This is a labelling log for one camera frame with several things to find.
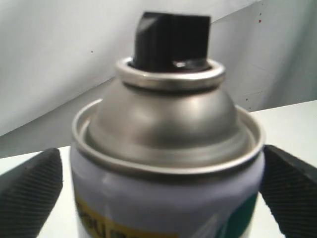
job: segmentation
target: can rim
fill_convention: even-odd
[[[137,172],[151,172],[156,174],[165,174],[165,175],[199,175],[199,174],[208,174],[224,171],[231,169],[241,164],[248,162],[249,160],[256,157],[262,150],[265,142],[265,133],[262,126],[257,122],[257,120],[250,115],[246,110],[236,105],[238,112],[238,117],[241,122],[250,130],[250,132],[255,137],[255,145],[246,154],[237,157],[234,160],[224,162],[222,164],[210,165],[210,166],[199,166],[199,167],[190,167],[190,168],[172,168],[172,167],[159,167],[153,165],[144,165],[135,162],[125,161],[117,159],[106,154],[103,154],[84,140],[85,128],[88,127],[90,122],[90,117],[93,111],[96,111],[98,104],[102,99],[91,102],[84,108],[82,108],[75,116],[72,122],[72,136],[76,142],[78,149],[84,154],[89,155],[89,159],[94,162],[105,166],[107,168],[123,168],[128,170],[134,170]]]
[[[195,73],[144,72],[130,66],[128,57],[116,63],[119,78],[130,85],[161,90],[190,91],[216,87],[224,81],[225,67],[217,61],[207,59],[210,69]]]

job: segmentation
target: yellow label stripe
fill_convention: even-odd
[[[77,194],[75,201],[80,220],[93,238],[178,238],[177,234],[145,232],[120,225],[93,211]]]

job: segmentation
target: spray can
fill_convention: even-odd
[[[72,125],[81,238],[246,238],[264,132],[219,87],[210,18],[146,12],[133,58]]]

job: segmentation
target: white table surface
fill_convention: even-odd
[[[275,145],[317,167],[317,100],[253,112],[263,125],[266,144]],[[69,164],[69,146],[59,149],[63,163],[63,189],[39,238],[78,237],[75,204]],[[28,160],[35,154],[0,159],[0,174]],[[258,198],[250,238],[283,238],[278,225]]]

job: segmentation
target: black spray nozzle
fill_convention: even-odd
[[[131,66],[148,72],[198,72],[207,63],[210,17],[145,12]]]

